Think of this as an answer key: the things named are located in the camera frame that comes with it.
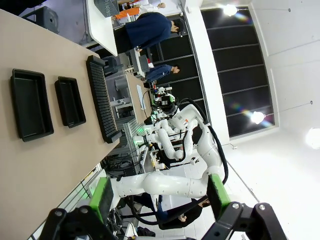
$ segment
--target black rack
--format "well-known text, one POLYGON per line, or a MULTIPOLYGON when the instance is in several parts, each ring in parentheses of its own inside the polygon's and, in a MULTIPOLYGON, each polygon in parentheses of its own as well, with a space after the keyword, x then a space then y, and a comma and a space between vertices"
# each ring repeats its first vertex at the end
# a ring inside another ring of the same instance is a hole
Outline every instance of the black rack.
POLYGON ((117 130, 113 117, 105 80, 104 66, 105 61, 93 55, 89 56, 86 61, 91 93, 102 137, 105 142, 111 144, 119 139, 122 133, 117 130))
POLYGON ((10 84, 19 137, 28 142, 53 134, 45 75, 13 69, 10 84))

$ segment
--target dark window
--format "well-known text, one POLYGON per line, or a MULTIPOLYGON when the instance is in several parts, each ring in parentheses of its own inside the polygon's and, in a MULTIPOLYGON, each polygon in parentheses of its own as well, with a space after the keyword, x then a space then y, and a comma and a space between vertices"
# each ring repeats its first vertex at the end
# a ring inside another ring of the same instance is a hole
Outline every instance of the dark window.
POLYGON ((168 64, 171 66, 178 64, 181 69, 179 73, 176 73, 176 74, 171 73, 161 78, 161 80, 158 81, 158 84, 164 84, 164 83, 174 82, 181 79, 198 77, 198 71, 197 71, 197 66, 196 66, 196 61, 194 56, 188 56, 188 57, 179 58, 176 60, 165 61, 163 63, 157 63, 156 66, 162 65, 162 64, 168 64))
POLYGON ((202 17, 218 71, 229 136, 273 126, 266 67, 248 8, 231 17, 216 8, 202 11, 202 17), (255 124, 250 119, 254 111, 271 115, 255 124))
POLYGON ((203 98, 201 85, 198 77, 185 81, 171 83, 170 87, 172 87, 172 94, 179 100, 185 98, 186 94, 187 97, 191 98, 192 100, 203 98))
POLYGON ((269 94, 269 86, 264 86, 224 95, 225 114, 228 116, 246 110, 270 106, 269 94))
POLYGON ((156 45, 153 45, 150 47, 150 53, 152 54, 152 61, 153 62, 158 62, 158 61, 161 61, 161 55, 160 55, 160 52, 159 52, 159 47, 158 47, 158 44, 156 45))
POLYGON ((222 94, 268 85, 265 66, 218 73, 222 94))
POLYGON ((179 58, 192 54, 188 35, 169 38, 162 41, 160 46, 163 53, 163 60, 179 58))
MULTIPOLYGON (((271 114, 273 112, 273 109, 271 106, 269 106, 269 107, 257 109, 257 111, 267 115, 267 114, 271 114)), ((255 124, 250 120, 248 115, 242 114, 242 113, 227 117, 226 122, 228 124, 229 134, 230 136, 233 136, 233 137, 239 136, 241 134, 247 134, 253 131, 261 130, 261 129, 268 128, 275 125, 274 115, 269 115, 260 124, 255 124)))
POLYGON ((228 28, 209 29, 207 30, 207 33, 209 36, 211 49, 258 44, 255 29, 248 25, 234 27, 232 31, 230 31, 228 28))
POLYGON ((214 51, 213 56, 218 71, 264 63, 260 46, 245 46, 214 51))
POLYGON ((237 15, 231 17, 225 15, 221 8, 204 10, 201 13, 207 29, 252 24, 252 18, 247 10, 240 10, 237 15))

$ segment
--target orange object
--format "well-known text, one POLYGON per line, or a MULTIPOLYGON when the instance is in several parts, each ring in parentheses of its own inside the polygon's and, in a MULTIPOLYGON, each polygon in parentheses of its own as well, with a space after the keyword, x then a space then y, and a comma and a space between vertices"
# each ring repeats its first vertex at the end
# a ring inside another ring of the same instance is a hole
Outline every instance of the orange object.
POLYGON ((118 15, 115 15, 115 17, 116 19, 122 19, 127 17, 127 14, 129 14, 129 16, 133 16, 133 15, 138 15, 139 12, 140 12, 139 7, 133 7, 133 8, 121 11, 118 15))

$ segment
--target white robotic arm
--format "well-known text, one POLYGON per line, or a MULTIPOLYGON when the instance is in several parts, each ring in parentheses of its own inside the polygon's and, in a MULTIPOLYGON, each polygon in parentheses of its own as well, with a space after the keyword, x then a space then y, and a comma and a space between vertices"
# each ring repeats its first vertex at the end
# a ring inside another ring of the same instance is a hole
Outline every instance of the white robotic arm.
MULTIPOLYGON (((183 139, 185 156, 190 156, 193 150, 193 129, 198 125, 197 120, 191 121, 186 128, 174 130, 168 125, 168 121, 166 119, 161 120, 153 125, 146 125, 144 129, 151 133, 155 131, 155 133, 148 134, 146 136, 146 140, 151 143, 160 143, 163 147, 165 155, 169 159, 180 160, 184 156, 184 152, 182 150, 175 150, 171 141, 177 141, 183 139)), ((142 142, 142 137, 135 137, 134 140, 142 142)))
POLYGON ((116 179, 113 178, 111 179, 111 184, 114 201, 117 202, 117 200, 122 197, 144 192, 151 195, 176 195, 188 198, 200 198, 207 193, 209 174, 218 174, 221 179, 224 179, 225 174, 222 161, 218 148, 214 143, 213 136, 208 128, 209 124, 204 124, 204 120, 198 110, 189 104, 181 112, 177 113, 171 119, 171 122, 174 127, 184 129, 188 127, 188 124, 193 120, 196 120, 202 129, 202 135, 197 147, 198 153, 207 164, 207 169, 203 173, 202 178, 193 179, 188 177, 167 176, 159 171, 123 177, 120 181, 116 181, 116 179))

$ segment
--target table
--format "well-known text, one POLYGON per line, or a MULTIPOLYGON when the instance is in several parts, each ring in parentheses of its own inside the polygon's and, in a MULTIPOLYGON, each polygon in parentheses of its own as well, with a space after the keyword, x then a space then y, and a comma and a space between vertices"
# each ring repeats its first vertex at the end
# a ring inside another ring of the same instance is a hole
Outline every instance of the table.
POLYGON ((105 17, 96 7, 94 0, 85 0, 89 33, 102 47, 114 56, 118 55, 111 17, 105 17))
POLYGON ((139 124, 143 124, 144 121, 147 119, 147 116, 150 116, 152 112, 149 95, 147 93, 144 94, 145 92, 149 91, 149 89, 145 88, 144 83, 140 79, 133 76, 131 73, 126 73, 125 76, 129 88, 129 94, 131 97, 135 118, 139 124), (144 94, 143 99, 145 104, 145 111, 141 109, 137 85, 141 87, 142 94, 144 94))
POLYGON ((107 144, 100 131, 86 68, 95 53, 1 9, 0 23, 0 233, 2 240, 28 239, 119 140, 107 144), (44 74, 53 134, 19 139, 9 84, 13 68, 44 74), (86 123, 63 126, 58 76, 77 79, 86 123))

